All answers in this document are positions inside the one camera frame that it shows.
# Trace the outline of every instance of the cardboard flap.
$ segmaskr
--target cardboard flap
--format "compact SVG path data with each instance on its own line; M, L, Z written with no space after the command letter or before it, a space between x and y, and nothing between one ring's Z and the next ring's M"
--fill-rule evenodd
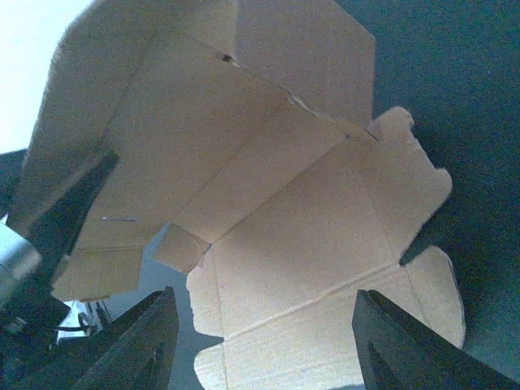
M333 0L238 2L235 54L312 111L365 127L375 39Z
M458 348L464 343L464 306L448 255L431 246L405 267L431 329Z
M421 258L414 262L422 263ZM431 276L441 284L453 286L451 275L432 272ZM224 375L227 383L224 388L229 389L329 389L361 384L362 373L350 326L358 289L380 291L434 331L442 336L447 334L447 328L435 323L435 318L425 318L414 287L402 267L387 266L349 286L330 291L308 305L226 339L222 351L216 347L201 351L195 370L205 388L219 388ZM463 334L460 319L457 323L461 326L457 329L454 323L449 326L449 332Z
M141 223L131 215L89 218L81 228L78 249L124 249L145 247L161 225Z
M77 250L52 294L62 301L108 297L134 290L141 273L143 248L122 250Z
M349 145L396 262L452 188L449 173L433 167L412 134L413 124L408 111L393 107L371 125L378 142Z
M190 272L210 248L202 238L170 225L154 254L154 260L179 272Z
M97 1L67 29L50 64L10 226L41 207L101 141L176 2Z
M286 101L175 222L216 242L344 138L335 123Z

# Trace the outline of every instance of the cardboard box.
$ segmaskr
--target cardboard box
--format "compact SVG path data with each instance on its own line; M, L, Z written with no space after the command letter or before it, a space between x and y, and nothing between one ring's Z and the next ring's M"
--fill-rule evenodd
M460 347L448 257L398 264L451 179L410 113L371 121L374 51L332 0L95 2L58 48L12 219L96 145L121 157L55 295L135 288L172 223L155 258L189 272L195 328L224 338L195 361L205 388L361 383L359 288Z

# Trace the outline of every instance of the metal object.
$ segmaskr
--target metal object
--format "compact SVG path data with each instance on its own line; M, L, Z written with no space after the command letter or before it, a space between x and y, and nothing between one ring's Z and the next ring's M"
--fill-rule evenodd
M367 390L520 389L377 291L357 291L352 328Z
M0 223L0 310L41 264L34 246Z

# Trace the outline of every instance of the corrugated cardboard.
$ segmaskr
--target corrugated cardboard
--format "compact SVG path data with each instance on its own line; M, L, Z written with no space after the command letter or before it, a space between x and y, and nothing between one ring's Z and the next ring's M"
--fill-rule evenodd
M26 228L90 150L113 147L54 293L135 288L142 249L171 223L155 257L190 272L196 329L224 338L197 356L206 388L360 383L358 288L460 346L447 256L398 264L451 180L410 113L371 122L374 51L332 0L95 2L58 48L10 224Z

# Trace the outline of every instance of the black plastic part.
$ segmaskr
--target black plastic part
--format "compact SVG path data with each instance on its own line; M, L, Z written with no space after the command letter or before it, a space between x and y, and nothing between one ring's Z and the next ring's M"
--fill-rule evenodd
M377 291L357 291L352 327L368 390L520 389Z
M0 154L0 217L11 210L15 188L20 181L26 149Z
M99 302L96 302L96 314L102 327L108 327L111 321L108 319L107 312L101 307Z
M21 164L24 152L16 156ZM70 310L50 295L54 273L63 255L73 250L89 209L118 160L115 152L105 152L99 163L85 172L29 227L26 238L38 250L42 260L37 271L17 287L0 313L3 336L0 377L5 384L32 374L50 361L49 346L56 337L54 329ZM2 175L2 185L6 184L2 187L6 208L11 207L14 183L18 182L20 172L13 168L8 176L10 179L4 180ZM24 325L20 330L11 331L11 324L17 324L16 321Z
M49 365L11 389L166 389L178 329L175 296L166 287L96 335L59 345Z

